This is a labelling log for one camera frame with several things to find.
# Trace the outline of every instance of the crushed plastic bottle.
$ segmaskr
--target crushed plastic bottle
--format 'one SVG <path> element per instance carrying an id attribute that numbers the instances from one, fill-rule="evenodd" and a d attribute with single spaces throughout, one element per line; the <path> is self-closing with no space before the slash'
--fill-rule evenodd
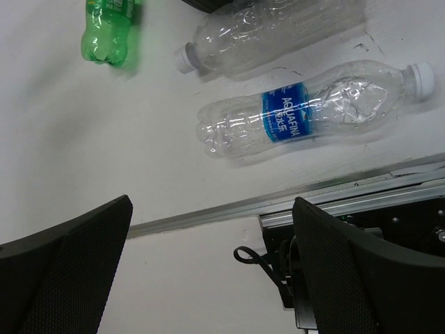
<path id="1" fill-rule="evenodd" d="M 134 0 L 87 0 L 82 57 L 97 64 L 124 65 Z"/>
<path id="2" fill-rule="evenodd" d="M 351 128 L 369 132 L 390 111 L 424 100 L 434 89 L 429 63 L 400 71 L 376 61 L 354 61 L 292 86 L 209 104 L 198 114 L 197 137 L 211 157 L 246 157 L 282 141 Z"/>
<path id="3" fill-rule="evenodd" d="M 363 0 L 235 0 L 175 52 L 178 70 L 238 74 L 364 21 Z"/>

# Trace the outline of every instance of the empty plastic bottle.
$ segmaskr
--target empty plastic bottle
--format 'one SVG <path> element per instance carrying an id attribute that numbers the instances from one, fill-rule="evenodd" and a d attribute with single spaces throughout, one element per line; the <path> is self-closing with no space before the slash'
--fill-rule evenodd
<path id="1" fill-rule="evenodd" d="M 364 0 L 235 0 L 175 52 L 182 73 L 238 74 L 364 21 Z"/>
<path id="2" fill-rule="evenodd" d="M 209 104 L 198 114 L 196 131 L 211 157 L 245 157 L 282 141 L 371 131 L 391 110 L 434 89 L 429 63 L 400 71 L 354 61 L 292 86 Z"/>
<path id="3" fill-rule="evenodd" d="M 127 59 L 133 13 L 134 0 L 87 0 L 82 57 L 97 64 L 122 66 Z"/>

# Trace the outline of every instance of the white table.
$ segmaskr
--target white table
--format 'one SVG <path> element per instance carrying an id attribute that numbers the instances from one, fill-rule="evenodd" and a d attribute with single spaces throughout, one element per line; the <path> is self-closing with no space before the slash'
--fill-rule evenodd
<path id="1" fill-rule="evenodd" d="M 266 252 L 255 217 L 128 240 L 99 334 L 295 333 L 272 280 L 234 259 Z"/>
<path id="2" fill-rule="evenodd" d="M 2 6 L 0 244 L 123 193 L 134 203 L 133 224 L 139 224 L 445 152 L 442 0 L 368 0 L 366 33 L 332 36 L 265 65 L 246 81 L 178 73 L 172 53 L 204 17 L 180 0 L 146 1 L 143 61 L 133 77 L 81 58 L 83 0 Z M 196 113 L 206 103 L 365 58 L 399 68 L 430 61 L 436 95 L 401 111 L 395 127 L 371 137 L 250 166 L 208 158 L 195 137 Z"/>

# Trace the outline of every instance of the black cable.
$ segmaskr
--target black cable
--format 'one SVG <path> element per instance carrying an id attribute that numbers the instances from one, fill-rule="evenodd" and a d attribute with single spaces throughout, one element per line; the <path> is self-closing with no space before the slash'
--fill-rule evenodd
<path id="1" fill-rule="evenodd" d="M 281 267 L 281 271 L 283 273 L 283 275 L 287 275 L 289 270 L 287 269 L 288 266 L 286 266 L 286 259 L 287 259 L 287 255 L 289 254 L 289 252 L 286 250 L 288 249 L 289 244 L 291 243 L 290 240 L 284 240 L 282 241 L 282 243 L 280 244 L 280 250 L 279 250 L 279 254 L 280 254 L 280 267 Z"/>
<path id="2" fill-rule="evenodd" d="M 244 253 L 248 254 L 251 258 L 245 259 L 239 255 L 239 251 L 243 251 Z M 291 293 L 289 292 L 289 289 L 287 285 L 285 285 L 277 275 L 273 272 L 273 270 L 269 267 L 266 261 L 254 250 L 251 248 L 248 248 L 246 246 L 240 246 L 237 249 L 234 250 L 234 257 L 235 260 L 244 264 L 259 264 L 259 266 L 266 272 L 267 276 L 275 283 L 278 290 L 281 291 L 281 293 L 290 296 Z"/>

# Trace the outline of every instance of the bottle cap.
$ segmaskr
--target bottle cap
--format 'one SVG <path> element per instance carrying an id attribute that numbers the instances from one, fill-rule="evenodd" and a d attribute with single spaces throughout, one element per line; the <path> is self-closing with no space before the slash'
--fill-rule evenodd
<path id="1" fill-rule="evenodd" d="M 435 79 L 431 65 L 424 61 L 415 65 L 411 65 L 416 77 L 416 98 L 424 100 L 434 93 Z"/>
<path id="2" fill-rule="evenodd" d="M 192 46 L 191 43 L 187 43 L 182 48 L 176 50 L 173 54 L 173 59 L 176 64 L 176 68 L 182 73 L 187 74 L 196 71 L 197 68 L 192 64 L 187 49 Z"/>

